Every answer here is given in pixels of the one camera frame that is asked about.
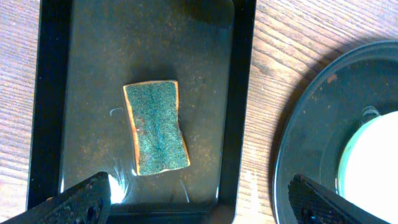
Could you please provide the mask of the light blue plate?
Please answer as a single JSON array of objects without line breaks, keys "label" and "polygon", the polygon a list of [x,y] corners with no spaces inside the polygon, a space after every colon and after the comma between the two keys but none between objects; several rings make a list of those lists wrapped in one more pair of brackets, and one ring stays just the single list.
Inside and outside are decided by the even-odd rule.
[{"label": "light blue plate", "polygon": [[397,112],[363,109],[359,129],[341,155],[338,194],[364,211],[397,223]]}]

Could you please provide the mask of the orange green scrub sponge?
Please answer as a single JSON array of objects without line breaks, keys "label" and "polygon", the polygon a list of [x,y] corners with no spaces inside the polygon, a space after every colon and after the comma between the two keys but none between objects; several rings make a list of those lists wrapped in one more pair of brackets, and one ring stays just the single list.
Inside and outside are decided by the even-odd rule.
[{"label": "orange green scrub sponge", "polygon": [[178,121],[176,80],[123,86],[137,175],[155,175],[190,165]]}]

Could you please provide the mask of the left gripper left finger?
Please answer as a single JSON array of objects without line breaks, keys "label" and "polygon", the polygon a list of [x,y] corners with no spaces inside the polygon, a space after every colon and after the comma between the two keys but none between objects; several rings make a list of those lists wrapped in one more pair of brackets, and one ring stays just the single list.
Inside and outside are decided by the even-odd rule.
[{"label": "left gripper left finger", "polygon": [[100,224],[110,211],[108,173],[99,172],[3,224]]}]

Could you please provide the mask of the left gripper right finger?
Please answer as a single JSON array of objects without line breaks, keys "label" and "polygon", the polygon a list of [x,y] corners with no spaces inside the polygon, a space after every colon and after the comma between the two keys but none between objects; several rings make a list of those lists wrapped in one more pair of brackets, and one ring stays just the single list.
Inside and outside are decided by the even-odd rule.
[{"label": "left gripper right finger", "polygon": [[298,223],[387,224],[302,174],[294,175],[288,190],[289,203]]}]

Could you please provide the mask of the black round tray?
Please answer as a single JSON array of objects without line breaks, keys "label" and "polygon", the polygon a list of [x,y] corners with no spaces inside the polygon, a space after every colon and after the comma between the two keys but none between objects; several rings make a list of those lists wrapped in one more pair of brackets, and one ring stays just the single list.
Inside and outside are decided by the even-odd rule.
[{"label": "black round tray", "polygon": [[354,49],[329,64],[296,102],[280,139],[272,176],[277,223],[296,223],[288,184],[303,174],[336,190],[341,154],[360,127],[363,109],[397,110],[397,42]]}]

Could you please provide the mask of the black rectangular tray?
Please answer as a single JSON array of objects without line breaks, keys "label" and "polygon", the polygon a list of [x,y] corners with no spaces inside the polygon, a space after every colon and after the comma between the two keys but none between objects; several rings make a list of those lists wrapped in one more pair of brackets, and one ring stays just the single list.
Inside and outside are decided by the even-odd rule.
[{"label": "black rectangular tray", "polygon": [[[105,171],[110,223],[235,217],[254,1],[43,1],[27,206]],[[133,174],[123,86],[176,80],[186,169]]]}]

